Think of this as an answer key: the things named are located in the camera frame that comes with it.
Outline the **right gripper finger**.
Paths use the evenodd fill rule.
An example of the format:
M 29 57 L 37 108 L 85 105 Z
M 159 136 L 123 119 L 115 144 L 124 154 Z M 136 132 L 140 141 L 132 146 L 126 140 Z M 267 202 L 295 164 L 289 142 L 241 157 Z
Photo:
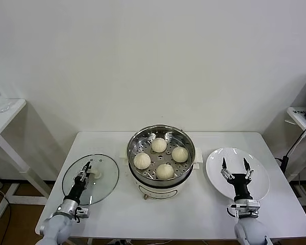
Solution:
M 254 170 L 251 169 L 250 164 L 248 163 L 246 158 L 243 158 L 243 161 L 244 161 L 244 167 L 245 167 L 245 170 L 246 170 L 245 179 L 251 180 L 251 175 L 252 175 Z
M 223 175 L 223 177 L 224 177 L 226 180 L 232 179 L 232 173 L 230 173 L 230 172 L 228 171 L 227 165 L 226 165 L 226 160 L 225 160 L 224 157 L 223 157 L 223 160 L 222 160 L 221 174 Z

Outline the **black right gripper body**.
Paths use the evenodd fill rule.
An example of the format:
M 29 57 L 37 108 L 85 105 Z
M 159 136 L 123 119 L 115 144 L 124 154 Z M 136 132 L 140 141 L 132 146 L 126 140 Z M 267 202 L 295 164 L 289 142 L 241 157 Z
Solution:
M 248 199 L 252 200 L 252 196 L 248 190 L 247 185 L 251 182 L 251 179 L 246 178 L 246 174 L 232 174 L 233 177 L 228 180 L 228 183 L 233 185 L 235 190 L 234 201 Z

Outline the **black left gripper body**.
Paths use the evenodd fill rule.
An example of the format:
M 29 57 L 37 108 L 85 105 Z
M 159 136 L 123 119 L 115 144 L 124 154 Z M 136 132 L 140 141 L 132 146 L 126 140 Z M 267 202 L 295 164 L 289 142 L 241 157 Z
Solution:
M 72 186 L 68 195 L 64 197 L 64 200 L 72 200 L 75 202 L 80 202 L 80 197 L 83 191 L 86 189 L 87 180 L 81 180 L 75 178 L 74 185 Z

